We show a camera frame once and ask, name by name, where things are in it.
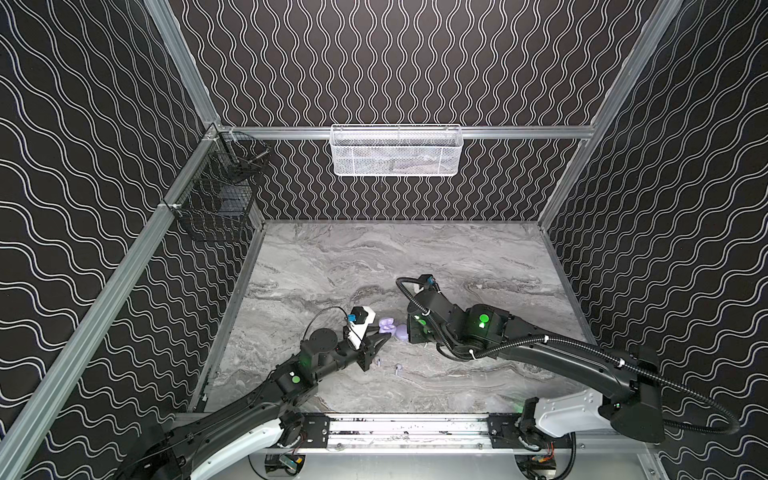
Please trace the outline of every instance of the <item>metal rail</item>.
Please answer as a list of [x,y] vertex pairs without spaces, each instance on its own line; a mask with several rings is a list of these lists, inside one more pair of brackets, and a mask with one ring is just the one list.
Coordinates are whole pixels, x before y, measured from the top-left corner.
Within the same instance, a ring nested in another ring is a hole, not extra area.
[[608,91],[603,104],[592,120],[594,133],[587,141],[582,141],[574,152],[574,156],[565,168],[558,185],[549,197],[546,207],[539,217],[539,225],[548,230],[554,217],[560,211],[560,207],[568,198],[571,188],[576,184],[581,171],[586,167],[592,157],[595,148],[603,140],[608,127],[613,124],[616,115],[632,91],[634,84],[640,77],[646,63],[659,45],[661,37],[667,31],[667,27],[680,10],[683,0],[659,0],[651,12],[650,17],[643,25],[643,30],[637,36],[632,51],[616,76],[614,84]]
[[544,246],[547,249],[547,253],[549,253],[549,258],[552,260],[552,265],[554,265],[555,271],[558,272],[560,283],[563,286],[563,290],[565,290],[565,296],[568,297],[568,302],[571,304],[574,315],[576,315],[576,320],[578,320],[578,324],[581,327],[581,332],[584,334],[584,339],[587,341],[587,343],[597,345],[598,341],[594,338],[592,329],[589,328],[589,322],[587,321],[587,317],[584,316],[584,312],[581,310],[581,303],[578,301],[573,287],[571,287],[571,281],[568,279],[568,275],[565,274],[563,265],[560,263],[560,259],[558,258],[558,253],[554,251],[554,245],[552,245],[552,241],[549,240],[549,236],[544,230],[541,231],[541,241],[544,243]]
[[[259,140],[329,140],[331,133],[331,127],[229,127],[228,130]],[[590,138],[593,132],[591,126],[462,127],[465,140]]]
[[[209,146],[215,142],[216,135],[216,130],[211,127],[197,145],[165,196],[168,204],[179,201],[184,188],[203,163]],[[22,413],[0,442],[0,478],[2,480],[17,480],[24,473],[173,222],[173,213],[164,204],[158,205],[137,239],[131,244],[131,248],[128,249],[118,268],[109,277],[109,281],[98,294],[84,319],[46,372]]]
[[221,357],[223,357],[224,350],[227,348],[232,328],[235,325],[235,319],[240,311],[240,305],[243,304],[243,298],[248,289],[250,275],[253,272],[253,267],[256,265],[256,260],[261,251],[261,244],[264,242],[265,234],[266,227],[262,227],[261,223],[257,223],[256,230],[253,232],[253,238],[248,246],[248,253],[246,253],[245,259],[243,260],[243,266],[240,268],[240,275],[237,276],[232,295],[230,296],[229,302],[227,302],[227,309],[224,310],[224,314],[221,317],[219,329],[216,332],[216,339],[208,352],[205,366],[203,367],[202,372],[200,372],[197,387],[195,388],[192,400],[190,401],[189,412],[194,411],[200,401],[200,397],[204,393],[207,393],[205,385],[213,378],[211,372],[215,375],[216,371],[219,369]]
[[165,48],[168,49],[170,58],[174,61],[176,69],[179,71],[181,83],[187,89],[192,104],[194,105],[197,116],[205,125],[221,125],[219,114],[216,112],[214,103],[210,100],[208,89],[203,83],[200,71],[192,57],[187,41],[181,34],[179,21],[176,19],[173,11],[170,9],[168,0],[144,0],[149,15],[154,20],[160,36],[163,38]]

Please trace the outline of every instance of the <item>white wire basket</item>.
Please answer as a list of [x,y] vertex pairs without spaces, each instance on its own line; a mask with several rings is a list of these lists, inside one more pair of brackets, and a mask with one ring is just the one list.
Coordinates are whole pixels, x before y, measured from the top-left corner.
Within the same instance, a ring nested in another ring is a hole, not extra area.
[[331,127],[333,172],[343,177],[452,177],[464,139],[459,125]]

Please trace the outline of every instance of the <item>purple object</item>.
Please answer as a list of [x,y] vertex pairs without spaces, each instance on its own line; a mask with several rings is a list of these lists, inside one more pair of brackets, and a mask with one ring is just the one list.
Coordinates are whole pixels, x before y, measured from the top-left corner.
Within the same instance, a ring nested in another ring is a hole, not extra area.
[[398,340],[402,340],[403,342],[408,341],[408,326],[406,324],[398,325],[395,329],[395,336]]
[[383,318],[379,320],[379,333],[391,333],[392,335],[395,335],[395,326],[393,323],[395,322],[395,319],[393,318]]

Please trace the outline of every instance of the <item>gray marble table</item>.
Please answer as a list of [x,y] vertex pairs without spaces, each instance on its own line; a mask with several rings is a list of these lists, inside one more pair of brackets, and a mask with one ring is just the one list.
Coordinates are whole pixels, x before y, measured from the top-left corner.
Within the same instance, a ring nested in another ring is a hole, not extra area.
[[[271,223],[206,410],[258,385],[298,350],[323,307],[369,305],[403,323],[398,276],[432,273],[462,307],[488,303],[557,333],[584,339],[533,224]],[[323,314],[313,328],[339,333],[343,316]],[[351,366],[320,383],[307,411],[517,412],[531,396],[572,393],[578,383],[524,363],[453,362],[432,344],[391,339],[381,365]],[[396,365],[402,370],[396,375]]]

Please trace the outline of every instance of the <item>wavy line pattern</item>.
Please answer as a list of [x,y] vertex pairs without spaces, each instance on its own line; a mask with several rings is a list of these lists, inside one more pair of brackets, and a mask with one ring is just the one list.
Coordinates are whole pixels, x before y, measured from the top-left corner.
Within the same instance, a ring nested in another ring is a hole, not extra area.
[[536,221],[577,144],[468,141],[454,177],[338,177],[328,142],[278,141],[257,203],[279,220]]
[[768,2],[687,0],[550,230],[600,343],[653,346],[740,413],[739,435],[668,432],[676,480],[768,478],[766,65]]
[[1,439],[204,127],[140,0],[0,17]]
[[222,121],[587,124],[654,0],[173,0]]
[[247,249],[169,230],[24,478],[107,478],[143,428],[186,411]]

